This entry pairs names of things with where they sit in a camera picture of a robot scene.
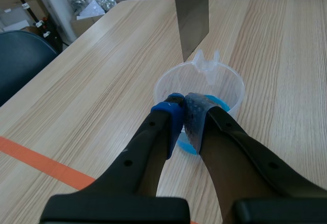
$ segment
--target plastic bag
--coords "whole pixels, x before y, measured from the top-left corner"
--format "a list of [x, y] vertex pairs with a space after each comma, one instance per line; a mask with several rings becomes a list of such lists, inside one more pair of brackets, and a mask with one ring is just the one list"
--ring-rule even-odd
[[89, 16], [89, 17], [103, 15], [106, 12], [108, 12], [111, 8], [113, 8], [116, 4], [117, 3], [115, 0], [72, 0], [71, 1], [71, 5], [75, 15]]

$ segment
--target wood grain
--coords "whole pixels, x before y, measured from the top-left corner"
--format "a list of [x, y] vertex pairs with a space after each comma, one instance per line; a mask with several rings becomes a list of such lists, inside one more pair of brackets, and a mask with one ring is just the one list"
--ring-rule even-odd
[[[326, 10], [327, 0], [209, 0], [198, 47], [207, 58], [219, 49], [243, 77], [237, 120], [247, 133], [325, 188]], [[158, 78], [182, 62], [173, 0], [119, 3], [0, 108], [0, 136], [98, 177], [150, 111]], [[73, 191], [0, 160], [1, 223], [36, 223], [50, 195]], [[193, 221], [221, 222], [198, 156], [176, 148], [158, 195], [186, 198]]]

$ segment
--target metal sheet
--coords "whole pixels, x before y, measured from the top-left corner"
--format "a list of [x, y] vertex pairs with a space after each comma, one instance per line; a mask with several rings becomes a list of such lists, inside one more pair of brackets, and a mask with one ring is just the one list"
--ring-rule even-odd
[[175, 0], [183, 60], [209, 32], [208, 0]]

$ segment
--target plastic measuring cup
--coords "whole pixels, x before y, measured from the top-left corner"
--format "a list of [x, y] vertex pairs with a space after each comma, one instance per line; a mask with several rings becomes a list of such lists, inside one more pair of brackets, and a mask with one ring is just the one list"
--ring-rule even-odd
[[[244, 98], [244, 90], [242, 77], [229, 66], [219, 63], [218, 51], [208, 61], [204, 59], [202, 50], [198, 50], [192, 62], [179, 64], [163, 74], [154, 88], [154, 102], [164, 101], [171, 93], [200, 93], [214, 100], [235, 118]], [[177, 145], [196, 154], [184, 128]]]

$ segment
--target dark blue chair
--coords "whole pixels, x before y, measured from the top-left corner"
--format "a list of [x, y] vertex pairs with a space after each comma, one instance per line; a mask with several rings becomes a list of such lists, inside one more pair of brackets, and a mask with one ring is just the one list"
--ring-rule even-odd
[[55, 49], [36, 34], [0, 33], [0, 106], [57, 56]]

